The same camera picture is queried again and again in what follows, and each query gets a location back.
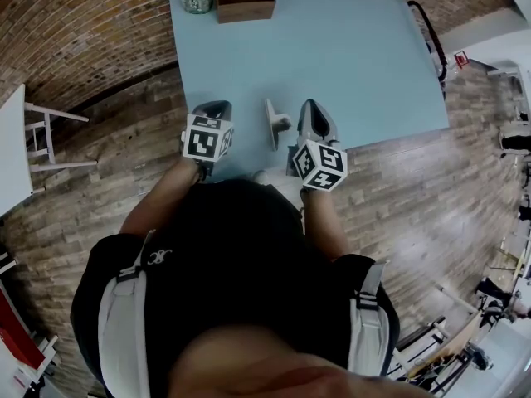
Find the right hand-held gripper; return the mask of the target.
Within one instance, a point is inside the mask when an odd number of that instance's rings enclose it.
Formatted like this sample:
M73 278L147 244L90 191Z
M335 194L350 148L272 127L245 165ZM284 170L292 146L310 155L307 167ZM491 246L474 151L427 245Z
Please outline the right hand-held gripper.
M334 121L314 99L301 107L298 134L291 156L295 175L303 187L331 192L348 174L347 154L340 147Z

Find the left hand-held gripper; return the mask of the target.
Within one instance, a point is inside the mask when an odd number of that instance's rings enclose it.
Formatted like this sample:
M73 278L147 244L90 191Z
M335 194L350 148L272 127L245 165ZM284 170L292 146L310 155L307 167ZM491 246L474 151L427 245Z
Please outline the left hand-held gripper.
M182 155L199 167L200 177L212 175L214 164L232 145L234 124L232 105L227 100L214 100L197 106L187 114L186 128L182 131Z

